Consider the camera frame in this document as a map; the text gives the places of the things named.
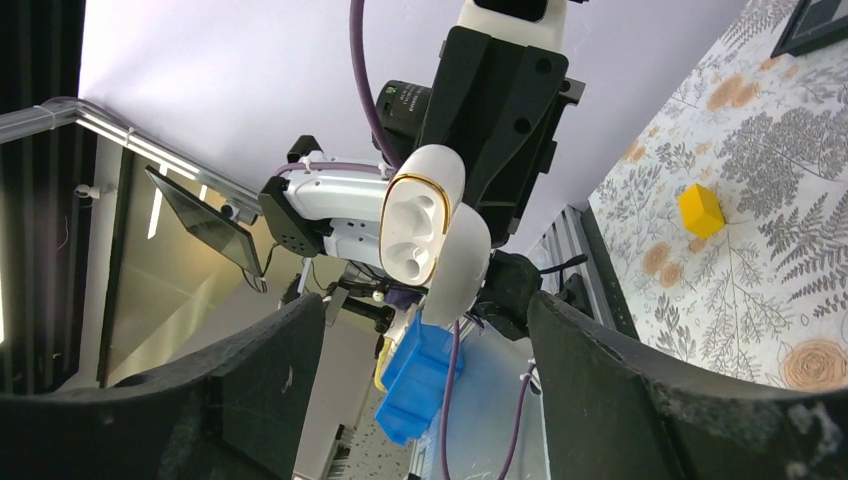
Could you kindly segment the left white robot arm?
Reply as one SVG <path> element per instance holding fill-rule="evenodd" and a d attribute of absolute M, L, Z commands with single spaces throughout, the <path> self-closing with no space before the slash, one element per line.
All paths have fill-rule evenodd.
<path fill-rule="evenodd" d="M 376 100 L 400 164 L 338 160 L 299 137 L 259 194 L 273 238 L 413 286 L 431 281 L 463 208 L 485 223 L 491 247 L 506 244 L 550 169 L 564 109 L 583 95 L 568 67 L 560 53 L 452 28 L 431 85 L 392 80 Z"/>

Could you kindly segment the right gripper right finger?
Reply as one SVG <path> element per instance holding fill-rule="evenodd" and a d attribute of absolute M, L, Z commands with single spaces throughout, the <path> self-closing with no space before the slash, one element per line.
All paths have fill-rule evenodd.
<path fill-rule="evenodd" d="M 843 479 L 847 394 L 717 374 L 539 292 L 528 309 L 554 479 Z"/>

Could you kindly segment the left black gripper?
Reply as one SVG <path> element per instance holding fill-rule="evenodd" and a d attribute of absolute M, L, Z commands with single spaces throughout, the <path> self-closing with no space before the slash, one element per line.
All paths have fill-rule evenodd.
<path fill-rule="evenodd" d="M 553 135 L 569 99 L 569 61 L 465 27 L 447 36 L 416 144 L 455 151 L 465 166 L 462 200 L 505 245 L 536 179 L 548 171 Z"/>

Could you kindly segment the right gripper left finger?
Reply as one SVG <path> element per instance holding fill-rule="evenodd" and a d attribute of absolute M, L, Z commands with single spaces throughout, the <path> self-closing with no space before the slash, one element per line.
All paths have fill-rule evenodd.
<path fill-rule="evenodd" d="M 5 479 L 289 479 L 324 340 L 306 294 L 109 388 L 1 398 Z"/>

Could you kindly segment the yellow block near arm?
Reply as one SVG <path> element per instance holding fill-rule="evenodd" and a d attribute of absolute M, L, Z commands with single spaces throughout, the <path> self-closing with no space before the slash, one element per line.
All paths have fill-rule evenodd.
<path fill-rule="evenodd" d="M 678 205 L 683 227 L 701 239 L 708 239 L 726 224 L 717 196 L 703 185 L 688 187 L 678 197 Z"/>

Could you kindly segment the white earbud charging case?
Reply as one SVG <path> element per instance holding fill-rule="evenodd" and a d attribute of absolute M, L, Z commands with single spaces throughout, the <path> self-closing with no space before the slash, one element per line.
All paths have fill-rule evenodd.
<path fill-rule="evenodd" d="M 470 310 L 489 265 L 489 228 L 463 202 L 465 182 L 460 155 L 430 144 L 410 155 L 384 196 L 379 260 L 393 279 L 428 290 L 427 325 L 447 327 Z"/>

